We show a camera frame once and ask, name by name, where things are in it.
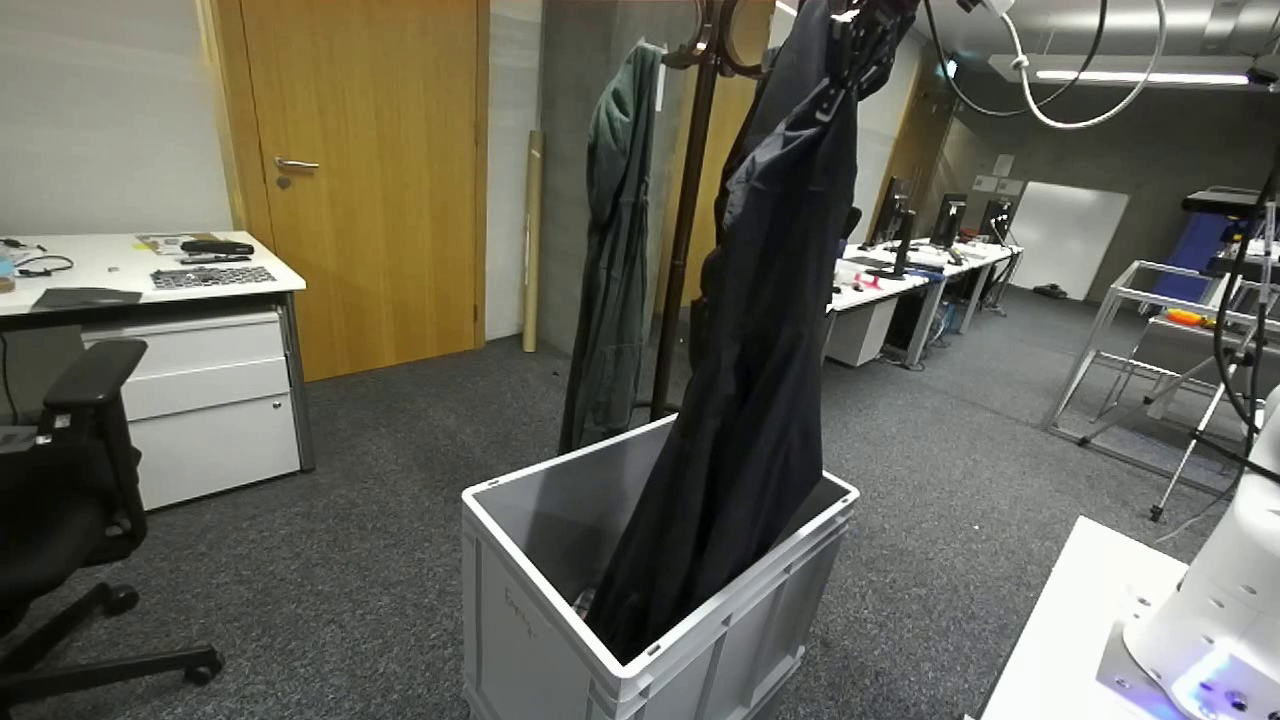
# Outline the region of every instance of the white drawer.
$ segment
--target white drawer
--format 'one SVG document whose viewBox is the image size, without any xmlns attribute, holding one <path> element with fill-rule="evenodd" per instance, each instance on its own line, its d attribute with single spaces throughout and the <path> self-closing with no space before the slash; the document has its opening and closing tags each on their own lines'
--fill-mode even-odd
<svg viewBox="0 0 1280 720">
<path fill-rule="evenodd" d="M 291 402 L 222 406 L 126 424 L 145 510 L 298 473 Z"/>
<path fill-rule="evenodd" d="M 891 309 L 897 301 L 884 301 L 859 313 L 833 317 L 828 356 L 851 369 L 872 363 L 884 350 Z"/>
<path fill-rule="evenodd" d="M 126 422 L 286 394 L 280 313 L 93 327 L 82 346 L 137 337 L 147 356 L 124 383 Z"/>
</svg>

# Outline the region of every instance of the storage bin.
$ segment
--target storage bin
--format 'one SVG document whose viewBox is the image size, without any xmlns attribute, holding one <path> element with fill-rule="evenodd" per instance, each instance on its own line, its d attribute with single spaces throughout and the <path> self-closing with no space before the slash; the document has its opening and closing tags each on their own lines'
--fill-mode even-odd
<svg viewBox="0 0 1280 720">
<path fill-rule="evenodd" d="M 116 337 L 147 346 L 124 381 L 145 510 L 167 510 L 298 473 L 295 406 L 280 309 L 97 324 L 82 350 Z"/>
<path fill-rule="evenodd" d="M 465 692 L 476 720 L 756 718 L 799 668 L 854 490 L 822 476 L 747 571 L 630 660 L 572 607 L 602 577 L 672 422 L 465 493 Z"/>
</svg>

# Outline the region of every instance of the white machine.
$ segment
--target white machine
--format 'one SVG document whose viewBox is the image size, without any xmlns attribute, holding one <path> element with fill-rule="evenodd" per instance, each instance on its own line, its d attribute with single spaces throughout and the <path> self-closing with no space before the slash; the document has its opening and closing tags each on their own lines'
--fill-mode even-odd
<svg viewBox="0 0 1280 720">
<path fill-rule="evenodd" d="M 1247 458 L 1280 473 L 1280 398 Z M 1125 626 L 1133 660 L 1203 720 L 1280 720 L 1280 483 L 1243 473 L 1175 592 Z"/>
</svg>

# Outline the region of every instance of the door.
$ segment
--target door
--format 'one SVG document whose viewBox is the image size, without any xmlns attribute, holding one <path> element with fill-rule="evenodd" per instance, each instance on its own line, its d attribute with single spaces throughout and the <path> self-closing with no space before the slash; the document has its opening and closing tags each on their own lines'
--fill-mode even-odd
<svg viewBox="0 0 1280 720">
<path fill-rule="evenodd" d="M 306 292 L 306 381 L 480 346 L 480 0 L 211 0 L 238 222 Z"/>
</svg>

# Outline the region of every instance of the cable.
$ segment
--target cable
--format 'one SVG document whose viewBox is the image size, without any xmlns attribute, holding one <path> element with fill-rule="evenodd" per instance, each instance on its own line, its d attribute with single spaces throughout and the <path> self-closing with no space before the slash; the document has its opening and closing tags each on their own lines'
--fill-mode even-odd
<svg viewBox="0 0 1280 720">
<path fill-rule="evenodd" d="M 9 424 L 15 424 L 15 402 L 13 402 L 13 381 L 9 381 L 9 337 L 3 332 L 0 332 L 0 351 L 3 351 L 0 381 L 3 381 L 3 402 L 9 402 Z"/>
<path fill-rule="evenodd" d="M 1046 109 L 1052 99 L 1059 99 L 1063 91 L 1071 91 L 1081 84 L 1081 77 L 1093 69 L 1094 54 L 1102 47 L 1102 36 L 1107 36 L 1107 16 L 1111 16 L 1111 0 L 1099 0 L 1094 4 L 1094 30 L 1093 30 L 1093 40 L 1089 40 L 1089 54 L 1085 54 L 1085 63 L 1071 71 L 1071 79 L 1055 91 L 1046 91 L 1039 99 L 1039 109 Z"/>
<path fill-rule="evenodd" d="M 1264 371 L 1264 359 L 1267 359 L 1267 317 L 1276 309 L 1276 295 L 1270 295 L 1270 249 L 1276 244 L 1276 195 L 1264 202 L 1264 275 L 1260 275 L 1260 303 L 1257 303 L 1257 350 L 1252 350 L 1252 407 L 1260 402 L 1260 371 Z"/>
<path fill-rule="evenodd" d="M 1046 91 L 1046 97 L 1039 99 L 1039 109 L 1046 109 L 1046 106 L 1055 106 L 1063 91 L 1071 91 L 1071 90 L 1081 84 L 1081 77 L 1093 69 L 1093 60 L 1094 60 L 1094 54 L 1099 54 L 1099 44 L 1102 44 L 1102 36 L 1107 36 L 1107 16 L 1111 16 L 1111 0 L 1099 0 L 1099 4 L 1094 4 L 1094 30 L 1093 30 L 1093 40 L 1089 40 L 1089 54 L 1085 54 L 1081 69 L 1071 71 L 1071 79 L 1066 79 L 1063 90 Z M 1005 109 L 983 109 L 979 99 L 973 99 L 973 97 L 954 84 L 954 77 L 947 71 L 947 63 L 942 63 L 942 44 L 939 44 L 939 34 L 937 34 L 933 0 L 924 0 L 924 21 L 927 21 L 937 69 L 939 69 L 939 77 L 947 79 L 947 90 L 961 97 L 961 106 L 969 106 L 973 112 L 991 116 L 991 120 L 1009 120 L 1009 116 L 1025 116 L 1025 112 L 1029 112 L 1029 109 L 1010 109 L 1010 112 L 1005 112 Z"/>
<path fill-rule="evenodd" d="M 1260 190 L 1257 202 L 1252 202 L 1252 223 L 1264 217 L 1267 202 L 1276 195 L 1276 180 L 1280 180 L 1280 144 L 1276 144 L 1267 180 L 1264 180 L 1264 190 Z M 1218 383 L 1223 383 L 1223 394 L 1228 394 L 1228 406 L 1233 406 L 1235 417 L 1243 422 L 1243 458 L 1247 458 L 1252 436 L 1257 436 L 1257 406 L 1243 406 L 1243 398 L 1235 394 L 1233 371 L 1228 371 L 1228 351 L 1223 351 L 1223 324 L 1228 324 L 1228 309 L 1233 309 L 1233 301 L 1235 301 L 1235 286 L 1239 286 L 1239 272 L 1243 272 L 1243 256 L 1247 256 L 1247 237 L 1235 244 L 1235 259 L 1233 259 L 1233 269 L 1228 269 L 1228 290 L 1223 290 L 1223 301 L 1215 303 L 1215 320 L 1210 320 L 1210 363 L 1215 363 L 1215 377 L 1218 377 Z"/>
<path fill-rule="evenodd" d="M 72 259 L 72 256 L 38 253 L 38 256 L 15 259 L 15 269 L 19 269 L 25 275 L 52 275 L 52 272 L 72 272 L 76 259 Z"/>
<path fill-rule="evenodd" d="M 1025 116 L 1025 112 L 1005 112 L 1005 109 L 989 109 L 989 106 L 973 99 L 973 97 L 954 84 L 954 77 L 947 71 L 947 63 L 942 63 L 942 40 L 937 36 L 933 0 L 924 0 L 924 21 L 927 21 L 937 69 L 939 69 L 939 77 L 947 79 L 947 90 L 961 97 L 961 106 L 969 106 L 973 112 L 991 116 L 991 120 Z"/>
<path fill-rule="evenodd" d="M 1270 292 L 1257 292 L 1257 317 L 1252 317 L 1252 363 L 1247 363 L 1247 414 L 1257 417 L 1260 402 L 1260 369 L 1264 369 L 1264 350 L 1267 350 L 1267 313 L 1270 313 Z"/>
<path fill-rule="evenodd" d="M 1235 466 L 1243 466 L 1247 473 L 1257 473 L 1257 476 L 1264 476 L 1264 479 L 1280 483 L 1280 473 L 1270 473 L 1270 468 L 1264 468 L 1264 466 L 1247 462 L 1247 451 L 1239 458 L 1239 451 L 1223 449 L 1218 439 L 1208 439 L 1203 434 L 1196 436 L 1196 446 L 1203 446 L 1203 449 L 1218 451 L 1223 462 L 1235 462 Z"/>
<path fill-rule="evenodd" d="M 1161 58 L 1164 58 L 1164 44 L 1169 44 L 1169 14 L 1164 14 L 1164 0 L 1154 0 L 1154 21 L 1161 21 L 1161 36 L 1154 36 L 1154 47 L 1153 47 L 1153 60 L 1144 69 L 1144 77 L 1133 84 L 1133 91 L 1111 106 L 1107 112 L 1099 116 L 1089 116 L 1089 120 L 1055 120 L 1055 116 L 1043 116 L 1043 109 L 1036 106 L 1031 97 L 1031 60 L 1025 54 L 1025 36 L 1017 34 L 1010 16 L 1005 8 L 991 8 L 1010 40 L 1010 69 L 1018 71 L 1018 84 L 1025 84 L 1025 99 L 1031 109 L 1031 116 L 1043 123 L 1043 129 L 1055 129 L 1055 134 L 1085 134 L 1085 129 L 1094 129 L 1094 123 L 1107 123 L 1111 116 L 1121 116 L 1153 79 Z"/>
</svg>

